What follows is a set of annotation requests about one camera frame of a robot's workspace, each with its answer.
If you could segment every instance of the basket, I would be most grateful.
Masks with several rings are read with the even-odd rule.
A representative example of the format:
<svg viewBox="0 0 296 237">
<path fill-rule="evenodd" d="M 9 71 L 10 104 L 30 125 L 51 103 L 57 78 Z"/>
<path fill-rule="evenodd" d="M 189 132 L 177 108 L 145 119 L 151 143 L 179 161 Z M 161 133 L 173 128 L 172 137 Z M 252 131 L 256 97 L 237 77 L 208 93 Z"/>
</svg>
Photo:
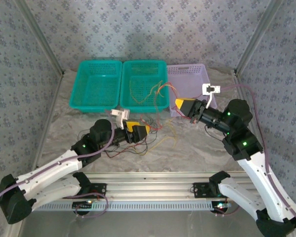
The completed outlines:
<svg viewBox="0 0 296 237">
<path fill-rule="evenodd" d="M 207 96 L 202 95 L 202 84 L 209 83 L 209 78 L 204 64 L 181 64 L 169 65 L 168 81 L 177 89 L 182 98 L 195 98 L 206 100 Z M 171 117 L 181 116 L 176 111 L 175 94 L 170 92 L 170 115 Z M 216 100 L 213 97 L 210 106 L 217 108 Z"/>
<path fill-rule="evenodd" d="M 160 90 L 158 84 L 168 81 L 166 62 L 135 60 L 123 64 L 120 105 L 133 113 L 155 113 L 170 104 L 168 88 Z"/>
<path fill-rule="evenodd" d="M 86 113 L 104 112 L 118 105 L 122 62 L 90 60 L 79 65 L 69 106 Z"/>
</svg>

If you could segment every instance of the white connector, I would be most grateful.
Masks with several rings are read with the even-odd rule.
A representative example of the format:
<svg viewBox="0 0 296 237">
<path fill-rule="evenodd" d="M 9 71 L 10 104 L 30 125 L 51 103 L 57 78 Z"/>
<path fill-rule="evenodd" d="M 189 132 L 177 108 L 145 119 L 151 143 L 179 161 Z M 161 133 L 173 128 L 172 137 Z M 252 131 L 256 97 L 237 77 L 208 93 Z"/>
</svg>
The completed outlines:
<svg viewBox="0 0 296 237">
<path fill-rule="evenodd" d="M 207 102 L 206 108 L 208 109 L 214 93 L 220 93 L 221 87 L 219 85 L 211 85 L 210 83 L 204 83 L 202 85 L 202 93 L 203 95 L 209 95 L 209 100 Z"/>
<path fill-rule="evenodd" d="M 121 129 L 124 129 L 123 120 L 128 120 L 129 118 L 129 110 L 111 110 L 111 115 L 116 116 L 116 125 Z"/>
</svg>

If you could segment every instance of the teal plastic basket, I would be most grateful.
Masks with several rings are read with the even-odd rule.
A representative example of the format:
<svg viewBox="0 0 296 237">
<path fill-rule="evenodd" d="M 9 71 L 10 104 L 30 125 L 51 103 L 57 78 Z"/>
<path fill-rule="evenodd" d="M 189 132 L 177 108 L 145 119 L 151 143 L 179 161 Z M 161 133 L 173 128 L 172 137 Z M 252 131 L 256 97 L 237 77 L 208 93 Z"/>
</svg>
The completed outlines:
<svg viewBox="0 0 296 237">
<path fill-rule="evenodd" d="M 123 64 L 120 105 L 133 113 L 155 113 L 170 104 L 168 87 L 160 90 L 162 96 L 151 89 L 168 81 L 167 64 L 161 60 L 134 60 Z"/>
<path fill-rule="evenodd" d="M 104 112 L 118 105 L 122 62 L 90 60 L 79 65 L 69 105 L 85 113 Z"/>
</svg>

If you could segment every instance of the patterned wallpaper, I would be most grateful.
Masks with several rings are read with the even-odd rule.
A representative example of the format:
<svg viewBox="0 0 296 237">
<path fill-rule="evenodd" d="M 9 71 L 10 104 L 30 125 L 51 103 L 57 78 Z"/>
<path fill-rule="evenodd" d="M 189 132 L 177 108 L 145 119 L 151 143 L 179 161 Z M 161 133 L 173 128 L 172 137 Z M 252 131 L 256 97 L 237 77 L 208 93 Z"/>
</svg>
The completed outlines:
<svg viewBox="0 0 296 237">
<path fill-rule="evenodd" d="M 0 180 L 31 169 L 58 80 L 14 2 L 0 0 Z M 5 224 L 0 210 L 0 236 Z"/>
<path fill-rule="evenodd" d="M 296 201 L 296 0 L 285 0 L 242 75 L 257 94 L 272 169 Z"/>
<path fill-rule="evenodd" d="M 269 0 L 26 0 L 63 69 L 94 58 L 235 68 Z"/>
</svg>

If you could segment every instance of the yellow wire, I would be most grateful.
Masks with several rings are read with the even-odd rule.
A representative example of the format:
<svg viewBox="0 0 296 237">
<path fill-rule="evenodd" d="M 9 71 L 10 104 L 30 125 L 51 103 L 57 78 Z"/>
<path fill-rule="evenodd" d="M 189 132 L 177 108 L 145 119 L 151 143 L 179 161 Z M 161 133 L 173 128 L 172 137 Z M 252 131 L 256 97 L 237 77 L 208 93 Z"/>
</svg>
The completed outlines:
<svg viewBox="0 0 296 237">
<path fill-rule="evenodd" d="M 150 93 L 142 100 L 142 101 L 138 101 L 138 100 L 136 100 L 136 98 L 133 96 L 133 93 L 132 93 L 132 87 L 131 87 L 131 81 L 129 81 L 129 92 L 130 92 L 130 95 L 131 95 L 131 97 L 133 98 L 133 100 L 135 100 L 136 101 L 136 103 L 137 104 L 142 104 L 143 102 L 145 102 L 147 99 L 148 99 L 148 97 L 150 97 L 151 96 L 151 94 L 152 94 L 152 91 L 153 91 L 153 89 L 156 87 L 156 86 L 159 86 L 159 88 L 161 87 L 161 84 L 162 83 L 162 81 L 160 81 L 160 82 L 158 82 L 156 85 L 154 85 L 151 89 L 150 89 Z"/>
<path fill-rule="evenodd" d="M 169 121 L 166 122 L 166 126 L 169 126 L 169 128 L 171 129 L 172 133 L 173 133 L 173 137 L 165 137 L 163 138 L 160 142 L 158 142 L 155 146 L 153 146 L 152 148 L 150 148 L 149 150 L 147 150 L 147 152 L 145 154 L 140 154 L 135 147 L 132 147 L 134 149 L 134 151 L 140 155 L 140 156 L 145 156 L 147 153 L 151 152 L 153 149 L 155 149 L 157 146 L 159 146 L 162 142 L 164 142 L 167 139 L 173 139 L 174 140 L 174 144 L 172 146 L 172 149 L 175 148 L 176 144 L 177 144 L 177 133 L 174 129 L 174 127 L 170 124 L 175 118 L 170 119 Z"/>
<path fill-rule="evenodd" d="M 151 152 L 153 149 L 155 149 L 157 146 L 159 146 L 161 143 L 163 143 L 165 140 L 167 140 L 167 139 L 173 139 L 174 140 L 174 144 L 173 144 L 173 146 L 172 146 L 172 149 L 175 147 L 175 145 L 176 145 L 176 143 L 177 143 L 177 139 L 175 138 L 175 137 L 165 137 L 165 138 L 163 138 L 160 142 L 158 142 L 156 145 L 154 145 L 152 148 L 150 148 L 145 154 L 140 154 L 140 153 L 138 153 L 137 152 L 137 150 L 134 148 L 134 151 L 138 154 L 138 155 L 140 155 L 140 156 L 144 156 L 144 155 L 146 155 L 148 152 Z"/>
<path fill-rule="evenodd" d="M 174 86 L 172 86 L 172 85 L 168 85 L 168 84 L 165 85 L 165 84 L 163 84 L 162 86 L 169 86 L 169 87 L 175 89 L 175 91 L 178 93 L 178 90 L 177 90 Z M 159 89 L 157 90 L 157 94 L 160 93 L 160 88 L 161 88 L 162 86 L 160 86 Z"/>
</svg>

